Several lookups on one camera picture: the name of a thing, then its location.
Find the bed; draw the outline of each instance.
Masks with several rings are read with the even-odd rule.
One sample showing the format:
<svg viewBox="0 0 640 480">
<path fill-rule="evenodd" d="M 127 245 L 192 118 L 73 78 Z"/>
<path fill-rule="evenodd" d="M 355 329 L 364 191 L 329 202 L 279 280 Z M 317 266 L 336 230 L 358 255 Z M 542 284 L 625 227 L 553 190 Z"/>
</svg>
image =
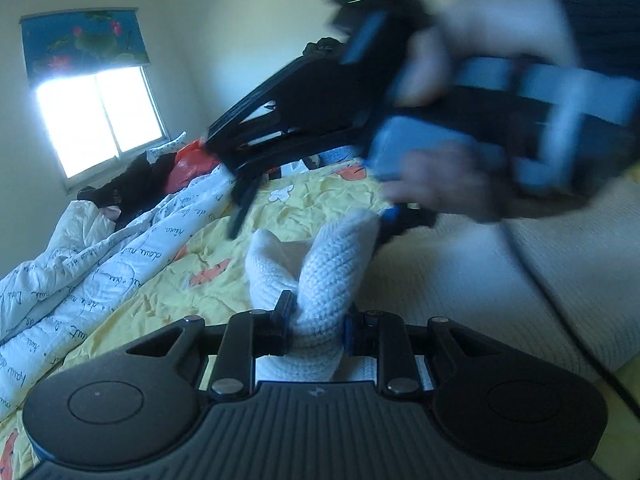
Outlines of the bed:
<svg viewBox="0 0 640 480">
<path fill-rule="evenodd" d="M 378 191 L 379 184 L 357 162 L 264 184 L 237 240 L 226 239 L 228 217 L 207 224 L 171 264 L 71 351 L 59 369 L 87 361 L 189 314 L 199 314 L 207 324 L 226 322 L 234 313 L 250 308 L 244 257 L 254 230 L 267 228 L 283 240 L 309 238 L 325 222 L 352 208 L 377 211 L 385 207 Z M 640 355 L 617 376 L 640 399 Z M 640 425 L 612 393 L 598 387 L 609 407 L 609 423 L 594 460 L 615 480 L 637 479 Z M 36 464 L 20 409 L 0 423 L 0 444 L 4 446 L 1 480 L 21 478 Z"/>
</svg>

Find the knitted fabric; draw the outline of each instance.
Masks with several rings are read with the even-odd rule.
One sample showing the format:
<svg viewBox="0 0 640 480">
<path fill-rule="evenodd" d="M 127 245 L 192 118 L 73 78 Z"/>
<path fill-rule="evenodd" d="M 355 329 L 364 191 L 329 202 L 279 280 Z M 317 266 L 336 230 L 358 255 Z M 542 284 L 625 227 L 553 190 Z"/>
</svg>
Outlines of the knitted fabric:
<svg viewBox="0 0 640 480">
<path fill-rule="evenodd" d="M 582 66 L 640 78 L 640 0 L 560 0 Z"/>
<path fill-rule="evenodd" d="M 342 324 L 360 288 L 378 233 L 378 216 L 356 210 L 324 225 L 315 239 L 281 242 L 270 231 L 254 233 L 246 274 L 254 308 L 273 310 L 280 293 L 297 296 L 292 348 L 284 357 L 256 362 L 256 378 L 329 381 L 342 357 Z"/>
<path fill-rule="evenodd" d="M 510 223 L 529 260 L 543 275 L 577 332 L 597 357 L 616 370 L 637 354 L 640 351 L 640 187 L 620 180 L 587 209 L 554 218 L 519 219 Z M 339 234 L 335 241 L 339 240 L 340 249 L 332 247 L 334 238 L 322 238 L 322 254 L 332 257 L 314 258 L 312 284 L 306 284 L 307 273 L 301 272 L 298 279 L 293 270 L 288 275 L 289 281 L 280 278 L 281 281 L 272 286 L 275 290 L 305 290 L 305 294 L 301 294 L 302 312 L 294 331 L 298 334 L 298 348 L 314 350 L 306 364 L 305 354 L 297 354 L 295 368 L 289 367 L 289 357 L 273 358 L 274 362 L 283 363 L 278 370 L 280 379 L 310 380 L 313 376 L 327 380 L 332 372 L 335 372 L 334 380 L 375 377 L 372 359 L 344 358 L 337 365 L 340 355 L 337 340 L 342 335 L 337 316 L 343 315 L 350 300 L 343 301 L 342 308 L 330 306 L 333 305 L 331 291 L 341 282 L 348 283 L 342 285 L 344 290 L 353 290 L 360 282 L 354 270 L 368 260 L 370 247 L 364 244 L 364 234 L 357 222 L 345 220 L 344 224 L 332 224 L 332 232 Z M 304 244 L 276 244 L 277 240 L 271 236 L 272 247 L 267 251 L 268 241 L 258 246 L 258 241 L 265 236 L 257 235 L 250 250 L 251 258 L 262 261 L 261 267 L 253 266 L 250 270 L 248 265 L 247 268 L 252 301 L 255 307 L 261 305 L 262 308 L 266 304 L 260 298 L 264 286 L 256 287 L 254 282 L 270 278 L 260 279 L 261 269 L 268 265 L 298 268 L 302 253 L 294 248 Z M 360 243 L 361 249 L 349 247 L 347 240 Z M 341 251 L 338 265 L 336 257 Z M 349 263 L 348 258 L 356 261 Z M 315 293 L 319 294 L 317 298 L 313 297 Z M 270 308 L 276 298 L 277 293 L 272 292 Z M 444 215 L 433 230 L 418 228 L 396 237 L 370 262 L 356 305 L 360 310 L 394 312 L 409 324 L 424 325 L 432 316 L 447 316 L 589 380 L 596 378 L 512 259 L 495 225 L 475 224 L 459 216 Z M 328 333 L 332 327 L 335 333 Z M 331 344 L 313 346 L 316 340 L 331 341 Z"/>
</svg>

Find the wall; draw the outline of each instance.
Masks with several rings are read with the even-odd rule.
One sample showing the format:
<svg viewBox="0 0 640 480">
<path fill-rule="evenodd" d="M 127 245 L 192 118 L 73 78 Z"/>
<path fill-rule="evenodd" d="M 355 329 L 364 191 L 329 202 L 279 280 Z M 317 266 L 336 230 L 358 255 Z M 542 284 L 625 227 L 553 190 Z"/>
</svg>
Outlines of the wall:
<svg viewBox="0 0 640 480">
<path fill-rule="evenodd" d="M 211 121 L 309 41 L 335 35 L 326 26 L 333 9 L 324 0 L 166 2 Z"/>
<path fill-rule="evenodd" d="M 198 93 L 168 27 L 162 0 L 0 0 L 0 277 L 46 247 L 73 198 L 62 177 L 28 87 L 19 20 L 52 10 L 139 7 L 151 66 L 149 84 L 172 135 L 207 126 Z"/>
</svg>

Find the window frame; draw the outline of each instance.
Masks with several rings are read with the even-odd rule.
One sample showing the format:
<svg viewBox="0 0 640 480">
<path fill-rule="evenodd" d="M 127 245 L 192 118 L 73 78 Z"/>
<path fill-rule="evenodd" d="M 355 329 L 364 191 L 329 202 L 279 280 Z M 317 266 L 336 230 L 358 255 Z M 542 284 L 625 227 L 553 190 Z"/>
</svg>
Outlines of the window frame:
<svg viewBox="0 0 640 480">
<path fill-rule="evenodd" d="M 111 158 L 108 158 L 107 160 L 104 160 L 96 164 L 95 166 L 87 168 L 86 170 L 81 171 L 80 173 L 75 174 L 74 176 L 66 176 L 65 168 L 62 166 L 62 162 L 60 161 L 60 156 L 58 155 L 58 150 L 56 149 L 53 141 L 49 137 L 49 143 L 50 143 L 52 152 L 56 157 L 56 162 L 58 165 L 58 169 L 60 171 L 62 185 L 63 185 L 63 188 L 65 189 L 66 194 L 70 195 L 76 190 L 80 189 L 82 186 L 85 186 L 94 180 L 100 179 L 101 177 L 107 176 L 108 174 L 113 173 L 116 170 L 124 170 L 127 164 L 129 164 L 133 159 L 135 159 L 141 153 L 145 152 L 149 148 L 161 146 L 162 144 L 165 144 L 172 140 L 167 133 L 166 127 L 164 126 L 164 121 L 162 120 L 162 117 L 158 110 L 158 106 L 156 105 L 156 100 L 154 99 L 153 92 L 151 91 L 151 86 L 149 85 L 148 77 L 146 76 L 145 67 L 139 66 L 136 68 L 140 70 L 140 74 L 142 75 L 142 80 L 145 84 L 146 93 L 149 97 L 149 101 L 151 102 L 151 107 L 153 108 L 154 114 L 156 116 L 156 120 L 158 121 L 158 127 L 160 128 L 160 132 L 162 133 L 162 136 L 159 139 L 152 140 L 151 142 L 142 144 L 135 148 L 131 148 L 126 152 L 122 152 L 120 150 L 120 145 L 118 144 L 118 140 L 116 139 L 115 134 L 113 133 L 113 129 L 111 128 L 111 121 L 107 114 L 107 110 L 104 107 L 104 102 L 102 102 L 102 96 L 100 96 L 100 104 L 102 105 L 102 110 L 107 119 L 107 122 L 109 123 L 111 135 L 113 136 L 113 140 L 116 145 L 116 150 L 118 151 L 118 154 L 116 156 L 113 156 Z"/>
</svg>

